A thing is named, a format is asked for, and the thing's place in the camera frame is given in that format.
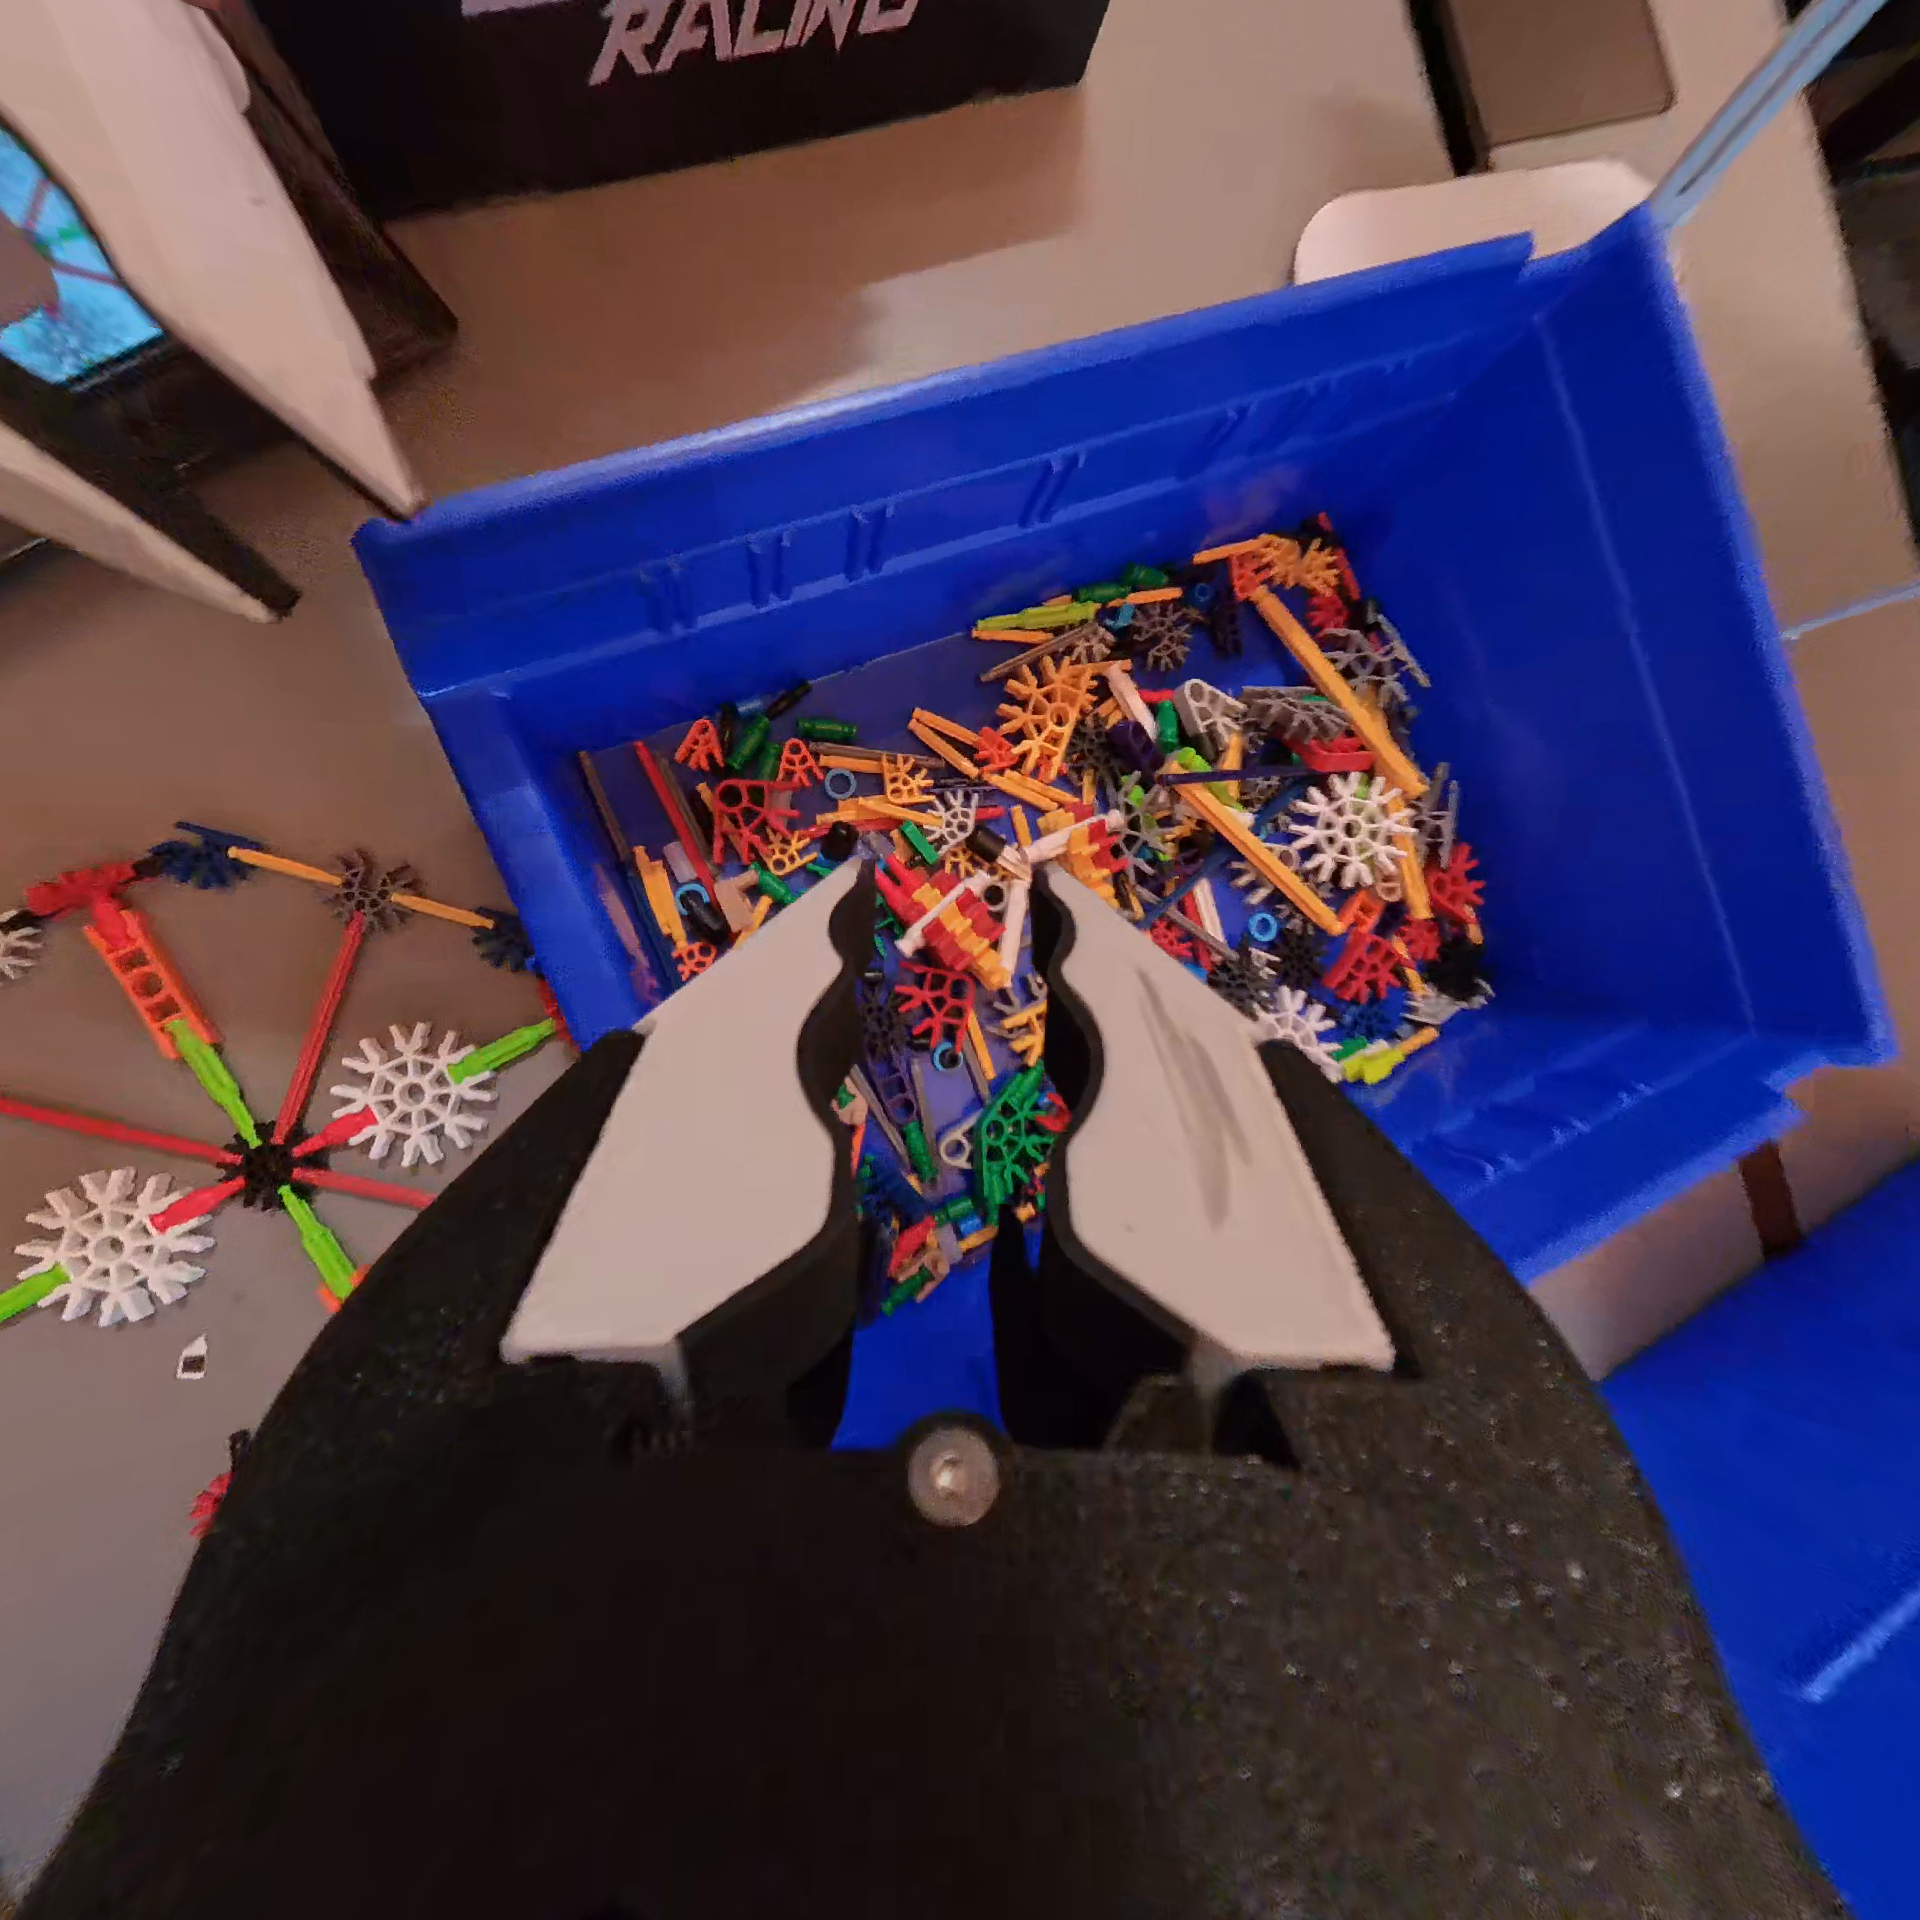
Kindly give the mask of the blue plastic storage bin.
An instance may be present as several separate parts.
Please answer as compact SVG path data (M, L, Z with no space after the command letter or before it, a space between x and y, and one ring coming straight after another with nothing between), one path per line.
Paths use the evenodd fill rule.
M1920 1917L1920 1169L1603 1382L1804 1841Z
M1534 1284L1893 1062L1755 528L1633 210L1227 303L365 521L352 548L582 1043L638 1021L584 747L906 707L1005 606L1328 510L1429 671L1494 1006L1362 1109Z

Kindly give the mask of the pile of colourful toy pieces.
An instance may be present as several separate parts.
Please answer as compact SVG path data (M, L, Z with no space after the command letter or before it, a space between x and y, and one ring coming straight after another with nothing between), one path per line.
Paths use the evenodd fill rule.
M1070 876L1339 1085L1485 1006L1484 882L1429 671L1328 516L582 747L687 986L841 867L876 867L860 1062L835 1090L890 1319L1034 1226L1070 1099L1042 1073L1034 876Z

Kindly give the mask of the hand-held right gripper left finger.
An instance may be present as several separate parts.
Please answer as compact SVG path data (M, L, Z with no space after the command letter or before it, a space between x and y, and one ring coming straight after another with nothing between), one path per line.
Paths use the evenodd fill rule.
M860 1319L853 1149L876 867L842 858L638 1019L502 1359L638 1359L670 1398L842 1398Z

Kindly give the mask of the black printed box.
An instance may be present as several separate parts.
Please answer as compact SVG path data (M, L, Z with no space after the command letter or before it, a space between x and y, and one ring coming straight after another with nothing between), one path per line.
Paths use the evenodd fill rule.
M1101 0L257 0L361 201L426 218L1082 86Z

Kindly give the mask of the white rounded sheet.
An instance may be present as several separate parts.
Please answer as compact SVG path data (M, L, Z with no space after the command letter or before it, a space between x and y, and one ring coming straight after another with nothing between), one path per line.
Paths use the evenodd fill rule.
M1494 169L1438 184L1354 190L1321 205L1292 250L1292 285L1523 236L1530 259L1572 251L1652 195L1620 159Z

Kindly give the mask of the aluminium bar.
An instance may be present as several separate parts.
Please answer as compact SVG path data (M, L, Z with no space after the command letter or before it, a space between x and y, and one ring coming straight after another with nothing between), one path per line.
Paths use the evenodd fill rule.
M1646 218L1673 244L1732 166L1804 94L1891 6L1884 0L1817 0L1773 40L1773 52L1732 89L1732 101L1693 130L1673 169L1646 195Z

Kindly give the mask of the spoked construction toy wheel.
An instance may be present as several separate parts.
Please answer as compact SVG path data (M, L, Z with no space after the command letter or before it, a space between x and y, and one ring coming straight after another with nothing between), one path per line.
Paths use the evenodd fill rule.
M202 992L161 952L158 922L131 900L131 893L151 882L233 893L248 876L302 882L336 919L336 952L275 1114L255 1109ZM79 930L158 1062L202 1085L228 1133L186 1138L5 1090L0 1114L11 1124L192 1159L213 1174L178 1188L171 1174L144 1174L136 1167L108 1167L54 1188L44 1208L29 1216L30 1239L18 1243L18 1275L5 1275L5 1325L56 1307L62 1325L131 1328L158 1319L158 1307L178 1307L208 1275L208 1255L216 1250L213 1226L228 1208L286 1218L318 1275L320 1307L341 1307L369 1267L349 1255L318 1201L365 1196L421 1216L430 1196L421 1188L341 1169L336 1154L369 1154L373 1167L398 1159L403 1169L445 1167L453 1149L482 1147L498 1075L572 1040L519 909L453 909L426 895L409 867L386 867L369 847L310 867L275 857L257 837L174 822L171 837L131 858L56 869L5 900L5 986L30 976L54 922ZM464 930L493 969L534 980L538 1019L493 1043L464 1043L430 1021L398 1021L341 1062L349 1082L328 1090L334 1114L310 1119L349 986L369 946L403 922Z

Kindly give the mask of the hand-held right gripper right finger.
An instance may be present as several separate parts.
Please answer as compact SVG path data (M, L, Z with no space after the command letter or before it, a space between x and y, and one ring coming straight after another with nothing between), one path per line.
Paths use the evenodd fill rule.
M1034 876L1049 1075L1070 1128L1049 1239L1190 1387L1393 1375L1399 1345L1267 1075L1259 1027L1067 869Z

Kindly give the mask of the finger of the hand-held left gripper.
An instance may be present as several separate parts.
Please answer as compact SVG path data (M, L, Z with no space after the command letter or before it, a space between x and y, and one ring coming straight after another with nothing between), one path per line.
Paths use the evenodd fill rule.
M421 486L373 400L373 359L288 205L202 6L5 0L5 125L54 169L136 305L382 510Z
M0 510L108 572L248 625L281 625L302 600L171 458L18 359L0 366Z

